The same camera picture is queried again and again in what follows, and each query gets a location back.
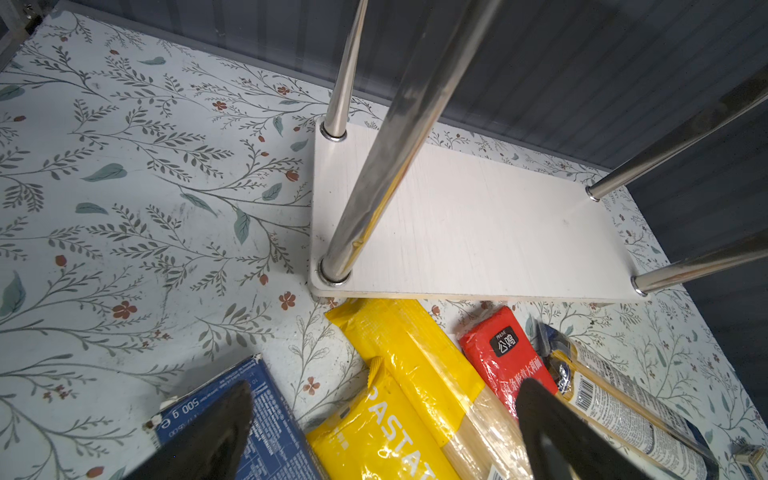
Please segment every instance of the plastic wrap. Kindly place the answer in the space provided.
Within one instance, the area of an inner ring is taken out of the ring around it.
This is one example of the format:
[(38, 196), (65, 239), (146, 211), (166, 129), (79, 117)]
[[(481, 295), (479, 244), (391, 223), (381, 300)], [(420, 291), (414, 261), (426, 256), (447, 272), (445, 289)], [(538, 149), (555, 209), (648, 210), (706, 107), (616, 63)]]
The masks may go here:
[(331, 478), (458, 480), (381, 357), (368, 386), (306, 437)]
[(558, 391), (525, 331), (507, 306), (471, 329), (459, 345), (485, 384), (515, 418), (518, 418), (515, 400), (523, 380), (533, 378), (550, 393)]
[[(572, 411), (674, 477), (685, 480), (718, 478), (719, 467), (712, 453), (706, 444), (701, 445), (695, 439), (696, 427), (585, 346), (576, 345), (551, 327), (545, 326), (541, 330), (542, 354), (546, 355), (549, 372), (562, 393), (561, 399)], [(594, 368), (580, 363), (577, 358)], [(677, 425), (681, 432), (656, 417), (643, 404), (664, 412), (665, 419)]]
[(462, 479), (532, 478), (517, 422), (417, 301), (350, 300), (326, 315), (366, 363), (384, 359)]
[(572, 370), (583, 373), (592, 382), (640, 413), (653, 425), (669, 433), (708, 461), (717, 462), (694, 424), (664, 405), (583, 343), (569, 339), (550, 326), (541, 325), (543, 326), (540, 328), (541, 337), (546, 342), (545, 348), (548, 355), (566, 362)]
[(768, 480), (768, 455), (760, 445), (742, 445), (733, 459), (741, 467), (746, 480)]

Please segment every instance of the yellow pasta package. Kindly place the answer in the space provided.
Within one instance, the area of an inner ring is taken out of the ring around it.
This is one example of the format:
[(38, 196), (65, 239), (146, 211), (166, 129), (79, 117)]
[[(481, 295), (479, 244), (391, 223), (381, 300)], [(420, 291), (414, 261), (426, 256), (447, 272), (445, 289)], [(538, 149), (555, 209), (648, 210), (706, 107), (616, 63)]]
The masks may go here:
[(368, 388), (306, 438), (333, 479), (458, 480), (381, 357)]
[(363, 360), (383, 358), (459, 478), (531, 478), (517, 422), (419, 302), (354, 299), (326, 316)]

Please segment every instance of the metal rod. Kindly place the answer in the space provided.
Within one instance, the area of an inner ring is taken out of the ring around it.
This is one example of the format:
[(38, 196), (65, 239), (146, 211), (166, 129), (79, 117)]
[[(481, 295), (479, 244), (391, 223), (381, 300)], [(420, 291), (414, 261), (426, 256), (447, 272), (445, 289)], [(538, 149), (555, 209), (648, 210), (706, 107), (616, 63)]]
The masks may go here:
[(329, 285), (338, 285), (349, 278), (352, 265), (503, 2), (471, 0), (440, 55), (428, 48), (430, 42), (434, 42), (431, 33), (436, 33), (436, 28), (434, 24), (432, 28), (427, 26), (362, 166), (328, 253), (318, 265), (320, 278), (325, 277)]
[(768, 257), (768, 229), (701, 257), (688, 258), (652, 272), (633, 276), (632, 287), (642, 296), (678, 283), (727, 270), (743, 263)]
[(344, 55), (341, 57), (339, 76), (333, 87), (331, 99), (328, 102), (328, 113), (320, 124), (320, 133), (331, 141), (342, 141), (346, 138), (346, 118), (349, 115), (349, 99), (352, 97), (352, 87), (355, 84), (355, 69), (357, 68), (357, 55), (360, 50), (360, 37), (362, 36), (362, 24), (366, 19), (368, 0), (360, 0), (357, 4), (355, 21), (346, 38)]
[(768, 65), (716, 102), (689, 118), (650, 147), (624, 162), (602, 180), (587, 187), (587, 195), (600, 201), (610, 192), (638, 179), (681, 151), (736, 120), (768, 99)]

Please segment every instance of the wooden shelf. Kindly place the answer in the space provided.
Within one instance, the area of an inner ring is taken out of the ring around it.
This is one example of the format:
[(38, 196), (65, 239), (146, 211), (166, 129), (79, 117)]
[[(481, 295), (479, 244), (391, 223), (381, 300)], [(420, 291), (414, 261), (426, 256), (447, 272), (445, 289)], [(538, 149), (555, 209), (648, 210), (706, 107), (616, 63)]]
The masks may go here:
[(319, 296), (641, 301), (584, 185), (425, 144), (344, 285), (317, 276), (377, 131), (315, 134), (310, 288)]

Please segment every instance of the blue box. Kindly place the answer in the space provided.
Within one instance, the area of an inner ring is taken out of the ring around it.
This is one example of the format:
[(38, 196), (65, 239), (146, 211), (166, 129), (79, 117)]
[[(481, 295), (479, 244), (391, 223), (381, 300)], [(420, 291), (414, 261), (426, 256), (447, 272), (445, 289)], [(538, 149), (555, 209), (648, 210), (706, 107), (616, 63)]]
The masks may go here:
[(314, 454), (275, 387), (261, 355), (251, 356), (162, 409), (153, 418), (157, 444), (165, 445), (240, 380), (253, 397), (253, 423), (237, 467), (237, 480), (316, 480)]

